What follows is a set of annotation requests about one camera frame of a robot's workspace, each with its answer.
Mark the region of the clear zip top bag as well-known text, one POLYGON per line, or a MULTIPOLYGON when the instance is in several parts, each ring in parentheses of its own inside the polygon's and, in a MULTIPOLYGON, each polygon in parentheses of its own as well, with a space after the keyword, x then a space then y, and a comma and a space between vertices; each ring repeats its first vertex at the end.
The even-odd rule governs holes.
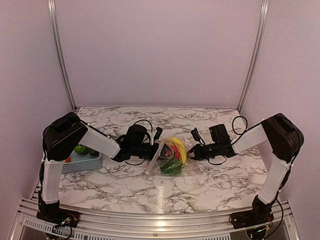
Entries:
POLYGON ((159 148, 152 160, 145 165, 147 176, 193 177, 203 174, 207 168, 192 160, 188 151, 192 141, 186 137, 171 136, 159 142, 159 148))

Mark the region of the pink red fake fruit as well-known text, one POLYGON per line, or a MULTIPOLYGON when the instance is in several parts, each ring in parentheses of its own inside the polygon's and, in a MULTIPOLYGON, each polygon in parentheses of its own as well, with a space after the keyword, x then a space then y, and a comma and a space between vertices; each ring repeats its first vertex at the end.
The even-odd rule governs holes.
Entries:
POLYGON ((165 159, 181 158, 180 151, 176 145, 164 144, 160 156, 165 159))

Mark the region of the yellow fake banana bunch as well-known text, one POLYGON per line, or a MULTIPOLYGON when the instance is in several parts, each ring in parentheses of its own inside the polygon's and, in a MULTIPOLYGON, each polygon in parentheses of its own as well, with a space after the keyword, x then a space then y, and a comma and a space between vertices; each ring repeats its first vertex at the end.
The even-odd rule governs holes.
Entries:
POLYGON ((187 162, 187 150, 182 140, 175 136, 172 136, 167 138, 164 143, 170 147, 170 149, 173 151, 174 157, 178 159, 183 165, 187 162))

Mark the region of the dark green fake vegetable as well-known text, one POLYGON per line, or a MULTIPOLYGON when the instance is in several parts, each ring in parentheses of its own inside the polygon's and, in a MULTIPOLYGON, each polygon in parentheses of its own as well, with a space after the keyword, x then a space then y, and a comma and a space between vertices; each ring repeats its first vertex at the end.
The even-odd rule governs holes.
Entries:
POLYGON ((160 167, 160 172, 166 176, 178 176, 182 173, 183 167, 184 164, 179 159, 173 158, 160 167))

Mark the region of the light green fake fruit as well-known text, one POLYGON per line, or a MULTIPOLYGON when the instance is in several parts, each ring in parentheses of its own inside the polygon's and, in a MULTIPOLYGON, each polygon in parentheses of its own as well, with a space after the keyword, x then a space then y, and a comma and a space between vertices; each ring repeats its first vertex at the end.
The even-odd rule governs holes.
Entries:
POLYGON ((77 145, 74 148, 74 152, 77 153, 78 155, 86 155, 89 153, 89 151, 90 151, 90 149, 84 145, 77 145))

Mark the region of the fake orange fruit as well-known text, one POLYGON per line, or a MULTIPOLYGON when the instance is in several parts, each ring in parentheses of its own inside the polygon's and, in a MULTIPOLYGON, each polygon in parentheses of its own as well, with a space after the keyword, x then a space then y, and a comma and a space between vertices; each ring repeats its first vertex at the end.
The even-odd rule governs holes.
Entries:
POLYGON ((71 162, 71 157, 69 156, 64 162, 65 163, 70 163, 71 162))

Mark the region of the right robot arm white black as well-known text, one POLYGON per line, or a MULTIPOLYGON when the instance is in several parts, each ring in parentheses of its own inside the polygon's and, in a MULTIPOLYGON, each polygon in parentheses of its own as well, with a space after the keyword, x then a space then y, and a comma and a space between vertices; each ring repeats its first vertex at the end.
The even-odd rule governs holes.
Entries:
POLYGON ((293 163, 304 144, 302 131, 284 114, 277 113, 245 129, 236 139, 231 139, 224 124, 210 127, 209 132, 212 142, 206 144, 202 142, 197 129, 191 131, 197 141, 188 151, 192 160, 210 160, 215 157, 229 159, 260 145, 269 145, 271 165, 268 175, 247 214, 252 224, 260 223, 290 177, 293 163))

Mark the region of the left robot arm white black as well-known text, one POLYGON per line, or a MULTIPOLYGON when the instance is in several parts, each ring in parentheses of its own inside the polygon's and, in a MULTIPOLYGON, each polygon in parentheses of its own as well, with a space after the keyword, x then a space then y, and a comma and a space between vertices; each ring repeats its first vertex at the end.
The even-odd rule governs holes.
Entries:
POLYGON ((119 163, 132 157, 151 160, 160 148, 157 141, 162 132, 163 129, 157 127, 148 133, 144 126, 136 122, 126 134, 114 139, 81 120, 74 112, 55 120, 42 133, 38 211, 53 223, 63 219, 59 201, 60 176, 65 160, 76 147, 90 148, 119 163))

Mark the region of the light blue plastic basket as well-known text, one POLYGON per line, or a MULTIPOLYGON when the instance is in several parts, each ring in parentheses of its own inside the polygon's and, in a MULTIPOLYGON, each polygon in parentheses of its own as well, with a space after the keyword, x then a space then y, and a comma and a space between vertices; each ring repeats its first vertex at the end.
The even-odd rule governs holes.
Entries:
POLYGON ((62 140, 61 145, 66 147, 66 150, 63 154, 66 155, 67 153, 70 153, 69 156, 71 158, 69 163, 63 164, 61 170, 62 174, 97 170, 102 167, 102 154, 100 152, 99 156, 97 157, 92 157, 89 153, 86 155, 79 155, 74 152, 76 147, 75 143, 77 140, 79 140, 78 133, 76 133, 75 136, 72 134, 71 136, 68 136, 62 140))

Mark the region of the front aluminium rail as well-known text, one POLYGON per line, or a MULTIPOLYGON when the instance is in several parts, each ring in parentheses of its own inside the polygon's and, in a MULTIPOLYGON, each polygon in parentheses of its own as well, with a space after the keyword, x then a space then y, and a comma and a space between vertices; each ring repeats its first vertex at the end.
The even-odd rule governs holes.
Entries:
POLYGON ((275 204, 274 219, 235 227, 246 208, 202 213, 127 213, 62 205, 79 213, 76 227, 57 227, 36 217, 38 202, 22 199, 11 240, 299 240, 288 201, 275 204))

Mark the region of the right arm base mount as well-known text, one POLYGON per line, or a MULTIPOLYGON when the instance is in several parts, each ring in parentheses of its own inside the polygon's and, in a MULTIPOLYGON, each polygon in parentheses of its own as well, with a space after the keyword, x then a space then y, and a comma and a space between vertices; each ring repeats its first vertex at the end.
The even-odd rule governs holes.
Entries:
POLYGON ((256 196, 252 202, 252 209, 234 212, 229 216, 228 220, 234 229, 271 223, 275 219, 272 213, 274 203, 275 200, 265 204, 256 196))

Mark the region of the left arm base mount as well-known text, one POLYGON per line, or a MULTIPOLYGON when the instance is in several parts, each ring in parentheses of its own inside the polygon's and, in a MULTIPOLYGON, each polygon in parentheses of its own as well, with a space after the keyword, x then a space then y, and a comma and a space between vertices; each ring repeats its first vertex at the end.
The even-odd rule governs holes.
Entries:
POLYGON ((78 211, 60 208, 59 200, 55 203, 45 203, 41 196, 38 199, 37 219, 59 226, 69 224, 72 228, 76 228, 79 217, 80 213, 78 211))

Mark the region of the right aluminium frame post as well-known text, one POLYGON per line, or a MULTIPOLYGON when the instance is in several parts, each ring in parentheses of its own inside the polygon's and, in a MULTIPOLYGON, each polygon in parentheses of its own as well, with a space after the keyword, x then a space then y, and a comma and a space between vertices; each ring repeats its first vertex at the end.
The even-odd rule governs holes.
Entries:
POLYGON ((247 70, 247 74, 244 81, 244 86, 238 101, 237 110, 241 113, 244 109, 246 100, 249 95, 250 87, 252 85, 254 74, 256 70, 256 66, 258 63, 259 55, 262 49, 263 40, 266 32, 267 26, 267 19, 268 19, 268 11, 269 11, 269 0, 262 0, 261 1, 261 8, 259 13, 259 20, 257 26, 256 37, 253 45, 253 51, 249 63, 249 67, 247 70))

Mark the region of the aluminium frame post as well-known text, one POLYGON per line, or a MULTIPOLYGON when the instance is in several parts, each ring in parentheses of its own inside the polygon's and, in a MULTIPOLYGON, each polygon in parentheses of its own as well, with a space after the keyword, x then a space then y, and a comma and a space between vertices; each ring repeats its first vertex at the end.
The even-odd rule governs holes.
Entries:
POLYGON ((256 70, 256 66, 258 63, 259 55, 262 49, 263 40, 266 32, 267 26, 267 19, 268 19, 268 11, 269 11, 269 0, 262 0, 261 1, 261 8, 259 13, 259 20, 257 26, 256 37, 253 45, 253 51, 249 63, 249 67, 247 70, 247 74, 244 81, 244 86, 238 101, 237 110, 241 113, 244 109, 246 100, 249 95, 250 87, 252 85, 254 74, 256 70))
POLYGON ((68 71, 64 59, 63 48, 61 37, 59 33, 59 24, 58 24, 58 16, 57 16, 57 9, 56 9, 56 1, 55 0, 48 0, 48 11, 50 16, 51 28, 53 33, 53 40, 56 50, 56 55, 58 59, 58 64, 62 76, 63 85, 65 88, 66 96, 69 101, 69 105, 73 111, 77 110, 75 98, 72 92, 68 71))

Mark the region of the left aluminium frame post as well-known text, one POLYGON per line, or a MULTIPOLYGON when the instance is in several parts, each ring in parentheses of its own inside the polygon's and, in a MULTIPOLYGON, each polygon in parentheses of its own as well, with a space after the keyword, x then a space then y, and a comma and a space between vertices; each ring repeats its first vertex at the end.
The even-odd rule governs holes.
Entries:
POLYGON ((68 71, 64 59, 63 48, 61 37, 59 33, 59 24, 58 24, 58 16, 57 16, 57 9, 56 9, 56 1, 55 0, 48 0, 48 11, 50 16, 51 28, 53 33, 53 40, 56 50, 56 55, 58 59, 58 64, 62 76, 63 85, 65 88, 66 96, 69 101, 69 105, 73 111, 77 110, 75 98, 72 92, 68 71))

